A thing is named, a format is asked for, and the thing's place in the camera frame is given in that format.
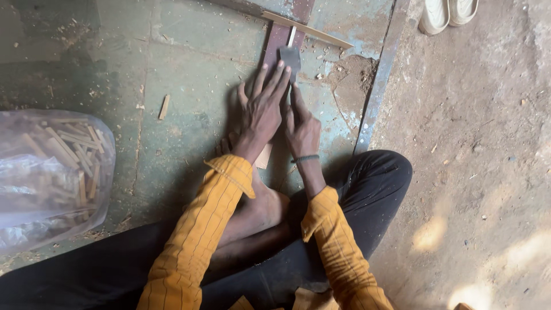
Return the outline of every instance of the dirty floor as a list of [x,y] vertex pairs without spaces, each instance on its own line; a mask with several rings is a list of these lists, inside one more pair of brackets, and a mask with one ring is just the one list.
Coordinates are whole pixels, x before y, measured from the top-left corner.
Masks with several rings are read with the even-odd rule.
[[[341,51],[307,37],[301,48],[298,82],[323,123],[328,170],[354,148],[392,1],[315,5],[309,25],[354,44]],[[237,127],[235,90],[254,77],[268,28],[203,0],[0,0],[2,110],[92,114],[113,131],[117,148],[105,222],[69,240],[0,256],[0,274],[178,216],[206,172],[203,161]],[[170,107],[160,121],[167,94]],[[261,176],[292,194],[302,183],[282,137]]]
[[433,37],[421,12],[371,140],[414,170],[371,269],[400,309],[550,309],[551,6],[480,1]]

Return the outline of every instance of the plastic bag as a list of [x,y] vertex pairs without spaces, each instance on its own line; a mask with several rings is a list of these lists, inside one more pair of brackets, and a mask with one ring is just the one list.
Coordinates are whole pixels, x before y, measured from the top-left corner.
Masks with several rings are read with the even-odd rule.
[[113,133],[60,110],[0,113],[0,254],[83,233],[105,219],[115,168]]

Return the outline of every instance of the scraper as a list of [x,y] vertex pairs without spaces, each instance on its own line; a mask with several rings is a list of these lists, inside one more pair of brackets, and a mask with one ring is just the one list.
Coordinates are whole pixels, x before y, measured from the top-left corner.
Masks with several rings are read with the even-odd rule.
[[291,28],[291,34],[289,36],[289,42],[287,46],[281,46],[279,48],[279,57],[285,62],[286,66],[291,67],[291,78],[289,81],[294,83],[296,81],[296,74],[300,71],[300,52],[299,48],[293,46],[293,40],[295,39],[296,27]]

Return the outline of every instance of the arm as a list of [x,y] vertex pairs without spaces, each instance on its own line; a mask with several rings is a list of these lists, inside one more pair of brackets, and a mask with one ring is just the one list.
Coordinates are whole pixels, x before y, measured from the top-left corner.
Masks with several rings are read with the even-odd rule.
[[[287,143],[294,158],[318,153],[320,121],[308,111],[300,91],[293,84],[294,109],[287,109]],[[301,222],[302,237],[316,237],[320,257],[342,309],[392,309],[383,290],[377,286],[369,263],[354,241],[335,189],[326,185],[318,159],[297,164],[308,199],[308,211]]]
[[202,300],[199,285],[224,228],[241,194],[255,197],[251,163],[281,123],[279,102],[290,76],[290,68],[285,68],[283,73],[283,65],[280,61],[264,90],[267,66],[262,66],[251,99],[245,97],[244,84],[240,85],[244,110],[242,135],[232,155],[206,163],[212,169],[153,263],[138,303],[139,310],[199,309]]

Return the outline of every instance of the striped shirt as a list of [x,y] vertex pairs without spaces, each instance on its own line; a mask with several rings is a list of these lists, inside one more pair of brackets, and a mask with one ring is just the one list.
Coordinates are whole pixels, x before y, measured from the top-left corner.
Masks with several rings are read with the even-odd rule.
[[[199,284],[241,194],[255,198],[247,160],[224,155],[206,164],[212,169],[153,263],[138,310],[199,309]],[[392,309],[369,273],[369,263],[354,241],[334,188],[325,187],[310,201],[301,227],[304,242],[316,237],[334,300],[341,309]],[[308,300],[297,298],[295,306],[297,302]]]

